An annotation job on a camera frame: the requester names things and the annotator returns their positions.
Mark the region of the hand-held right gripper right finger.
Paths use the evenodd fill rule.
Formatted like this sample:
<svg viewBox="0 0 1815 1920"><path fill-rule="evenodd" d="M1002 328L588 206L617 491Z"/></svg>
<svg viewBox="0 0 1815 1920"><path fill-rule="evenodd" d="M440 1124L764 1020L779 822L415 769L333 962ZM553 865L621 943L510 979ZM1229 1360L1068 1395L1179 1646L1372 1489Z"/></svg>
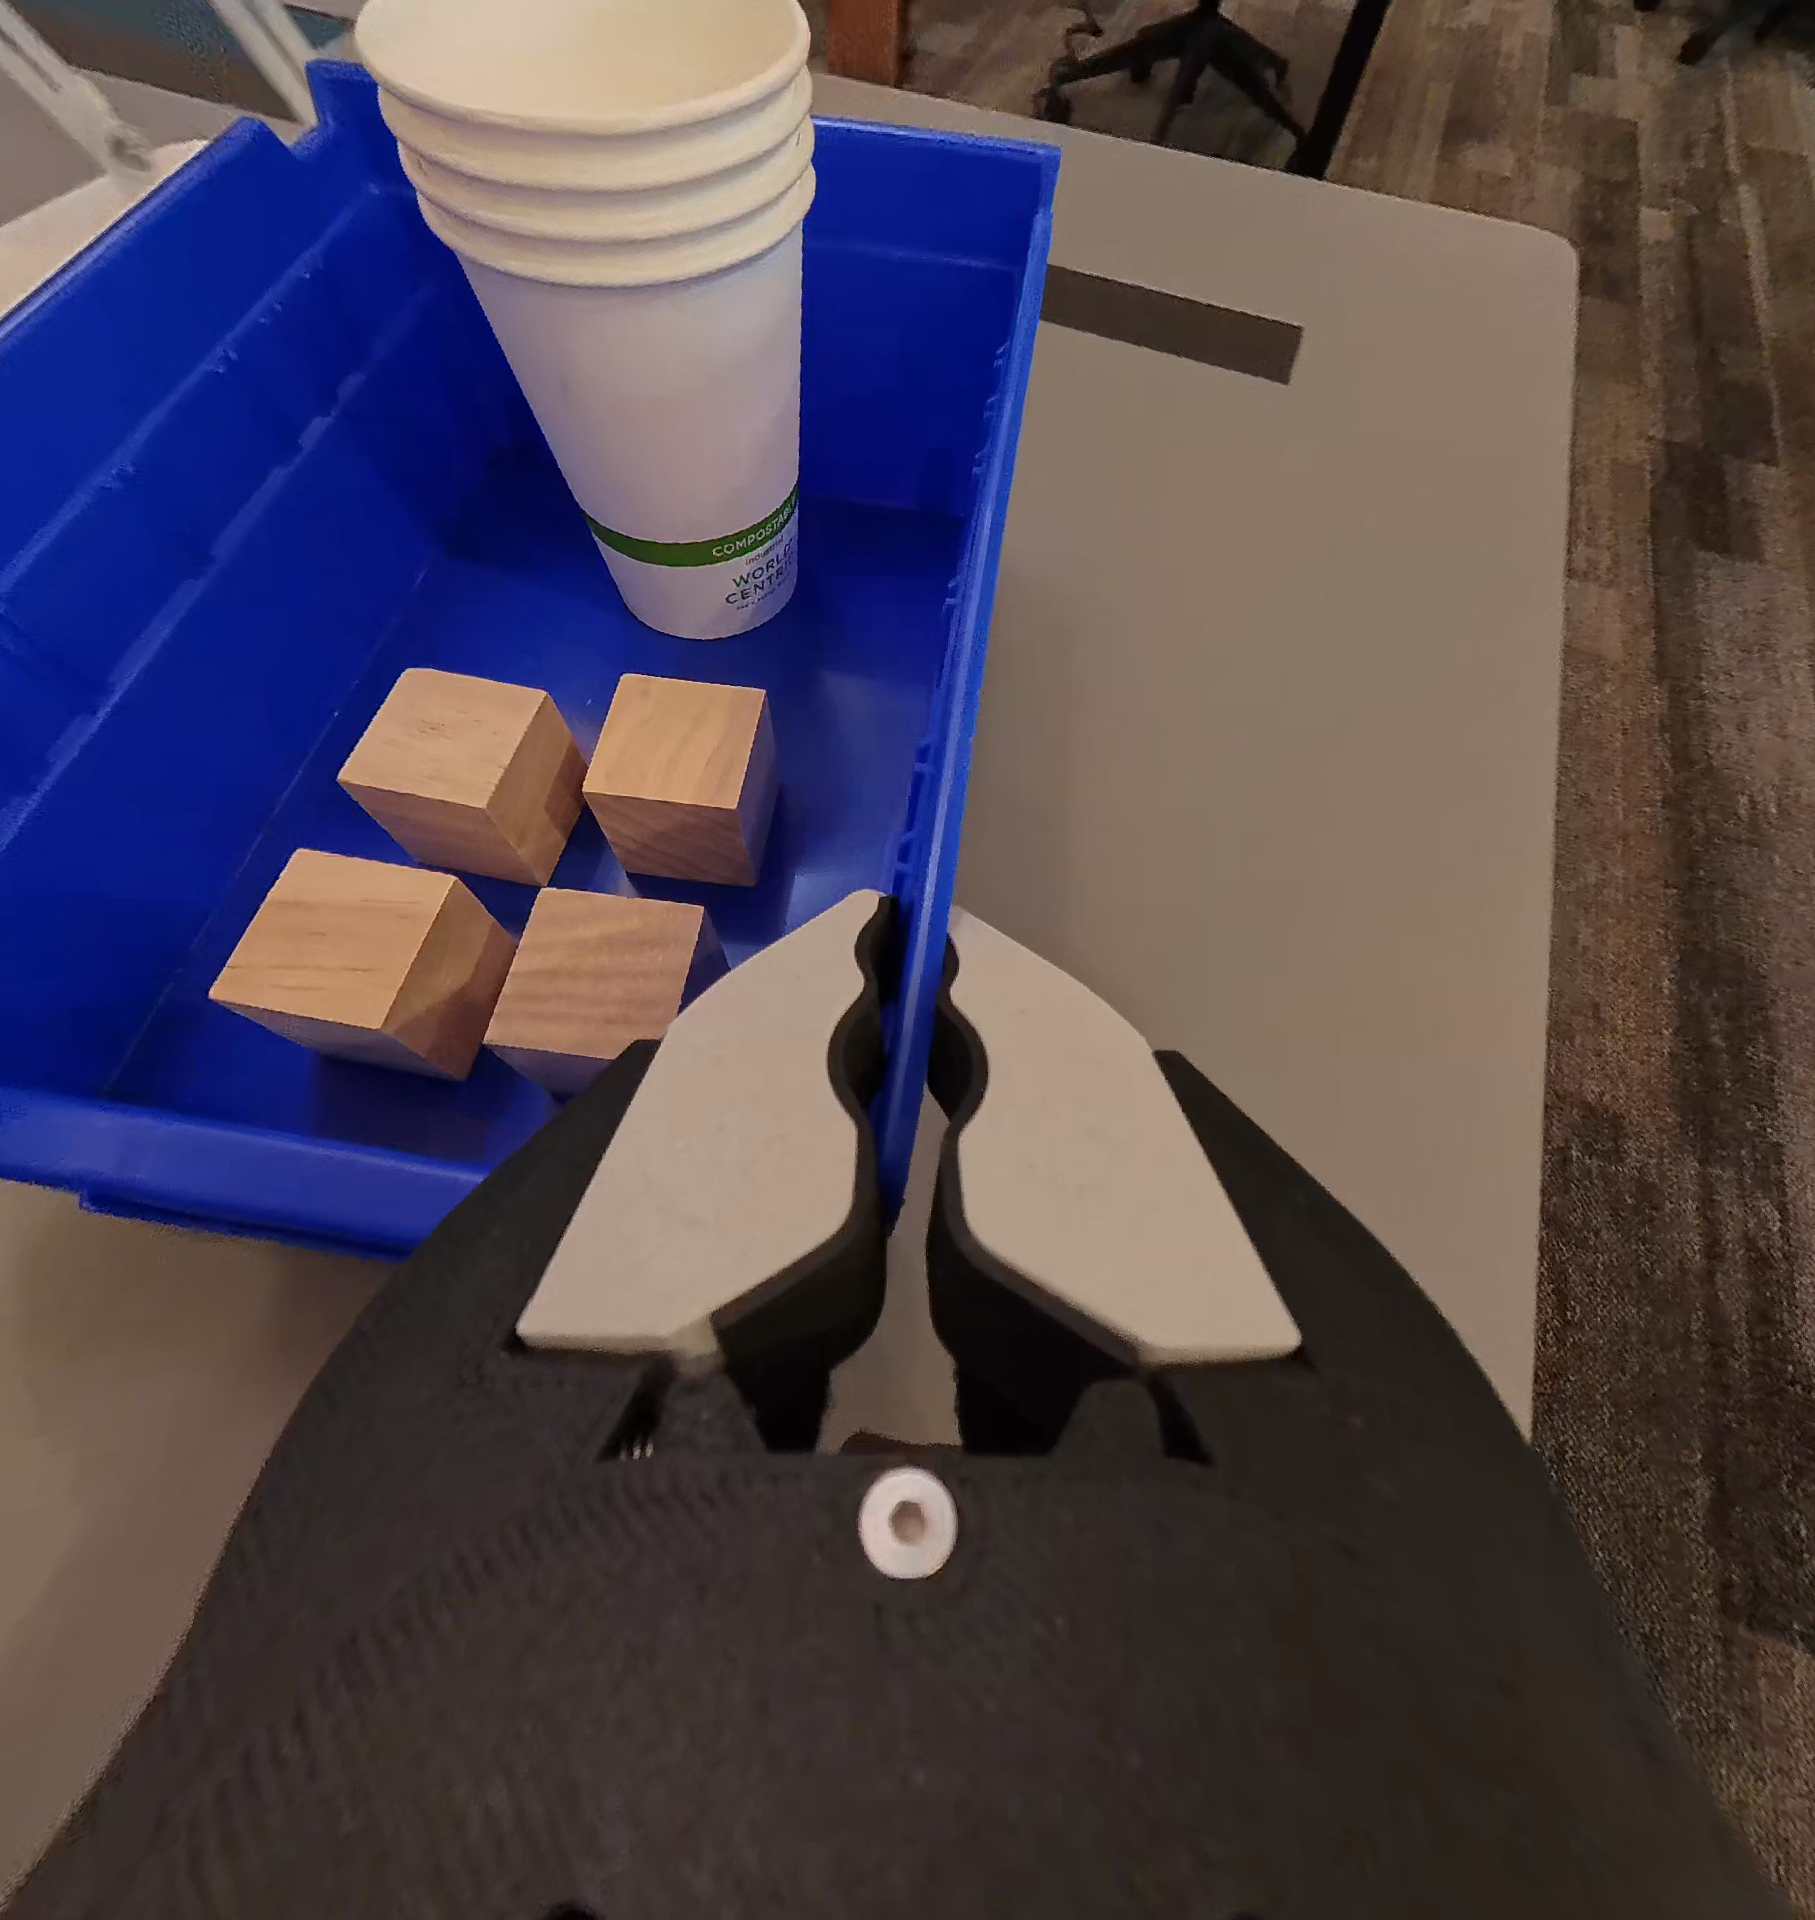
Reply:
<svg viewBox="0 0 1815 1920"><path fill-rule="evenodd" d="M926 1086L926 1311L961 1450L1052 1450L1087 1390L1300 1355L1149 1038L961 909Z"/></svg>

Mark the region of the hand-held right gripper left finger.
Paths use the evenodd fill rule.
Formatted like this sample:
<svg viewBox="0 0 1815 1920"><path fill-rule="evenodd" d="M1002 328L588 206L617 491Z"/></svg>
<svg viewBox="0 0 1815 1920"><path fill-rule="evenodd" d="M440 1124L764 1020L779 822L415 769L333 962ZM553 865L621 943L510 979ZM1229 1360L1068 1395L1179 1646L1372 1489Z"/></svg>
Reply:
<svg viewBox="0 0 1815 1920"><path fill-rule="evenodd" d="M767 1450L818 1450L888 1299L865 1101L894 915L845 894L677 1013L516 1318L524 1350L725 1373Z"/></svg>

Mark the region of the wooden cube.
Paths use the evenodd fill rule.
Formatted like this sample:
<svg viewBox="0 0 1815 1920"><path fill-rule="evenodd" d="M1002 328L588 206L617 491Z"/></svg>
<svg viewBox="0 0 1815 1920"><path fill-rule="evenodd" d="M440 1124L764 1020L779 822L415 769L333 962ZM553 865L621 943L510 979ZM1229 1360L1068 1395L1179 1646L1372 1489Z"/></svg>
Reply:
<svg viewBox="0 0 1815 1920"><path fill-rule="evenodd" d="M725 949L700 900L540 888L487 1048L570 1099L631 1040L654 1040L722 972Z"/></svg>
<svg viewBox="0 0 1815 1920"><path fill-rule="evenodd" d="M429 871L545 888L588 755L540 687L406 664L340 788Z"/></svg>
<svg viewBox="0 0 1815 1920"><path fill-rule="evenodd" d="M627 877L750 888L779 811L767 689L627 671L579 800Z"/></svg>
<svg viewBox="0 0 1815 1920"><path fill-rule="evenodd" d="M299 846L203 996L318 1059L462 1080L510 962L462 877Z"/></svg>

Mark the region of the white paper cup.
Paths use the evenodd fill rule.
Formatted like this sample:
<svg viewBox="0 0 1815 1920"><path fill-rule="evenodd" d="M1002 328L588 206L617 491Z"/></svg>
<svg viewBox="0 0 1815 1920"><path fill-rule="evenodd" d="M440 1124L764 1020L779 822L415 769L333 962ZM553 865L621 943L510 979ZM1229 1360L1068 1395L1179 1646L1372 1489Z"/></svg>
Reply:
<svg viewBox="0 0 1815 1920"><path fill-rule="evenodd" d="M800 227L818 195L818 123L784 145L670 184L510 184L398 151L420 218L452 250L545 280L664 280L757 255Z"/></svg>
<svg viewBox="0 0 1815 1920"><path fill-rule="evenodd" d="M529 130L420 108L378 88L379 120L402 145L415 192L468 218L524 227L556 212L607 212L631 195L697 195L700 206L748 206L795 178L811 153L811 77L779 94L661 130Z"/></svg>
<svg viewBox="0 0 1815 1920"><path fill-rule="evenodd" d="M627 612L748 638L795 592L800 167L772 206L677 235L570 241L420 218L472 294Z"/></svg>
<svg viewBox="0 0 1815 1920"><path fill-rule="evenodd" d="M650 139L772 108L811 25L792 0L370 0L358 53L398 130Z"/></svg>

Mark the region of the blue plastic bin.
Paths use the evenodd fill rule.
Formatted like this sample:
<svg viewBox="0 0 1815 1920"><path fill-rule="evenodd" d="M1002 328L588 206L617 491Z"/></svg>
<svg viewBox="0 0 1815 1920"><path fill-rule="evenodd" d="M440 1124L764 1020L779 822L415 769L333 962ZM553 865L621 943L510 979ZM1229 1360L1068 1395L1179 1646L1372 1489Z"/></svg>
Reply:
<svg viewBox="0 0 1815 1920"><path fill-rule="evenodd" d="M358 66L241 120L0 325L0 1180L89 1215L406 1260L545 1116L209 1003L286 856L398 863L340 762L406 664L556 695L764 687L757 888L664 888L725 962L895 897L871 1099L895 1215L961 846L1057 151L818 123L795 592L641 625Z"/></svg>

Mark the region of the grey desk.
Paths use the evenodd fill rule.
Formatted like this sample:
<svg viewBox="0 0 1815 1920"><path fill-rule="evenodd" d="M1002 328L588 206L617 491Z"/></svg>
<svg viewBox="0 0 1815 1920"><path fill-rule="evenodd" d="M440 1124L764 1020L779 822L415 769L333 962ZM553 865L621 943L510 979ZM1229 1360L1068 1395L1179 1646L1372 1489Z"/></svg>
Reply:
<svg viewBox="0 0 1815 1920"><path fill-rule="evenodd" d="M1039 325L957 900L1195 1059L1533 1427L1572 250L1052 139L1052 261L1303 325L1286 387ZM0 1907L389 1261L0 1185Z"/></svg>

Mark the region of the black office chair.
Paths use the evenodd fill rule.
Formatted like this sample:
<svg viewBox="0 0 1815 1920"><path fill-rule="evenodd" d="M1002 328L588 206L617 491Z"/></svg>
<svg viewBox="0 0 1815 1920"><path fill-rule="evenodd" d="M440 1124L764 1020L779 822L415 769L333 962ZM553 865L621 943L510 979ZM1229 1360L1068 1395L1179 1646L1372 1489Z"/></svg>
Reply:
<svg viewBox="0 0 1815 1920"><path fill-rule="evenodd" d="M1068 30L1064 58L1045 66L1032 115L1045 123L1071 120L1068 86L1128 77L1132 86L1149 86L1160 66L1173 58L1173 88L1152 120L1152 145L1170 145L1173 120L1195 103L1197 78L1213 70L1221 77L1263 120L1303 139L1303 120L1286 108L1286 58L1263 44L1255 30L1242 30L1216 0L1197 0L1184 14L1164 14L1149 30L1117 41L1115 49L1075 53L1075 41L1097 41L1101 25L1083 14Z"/></svg>

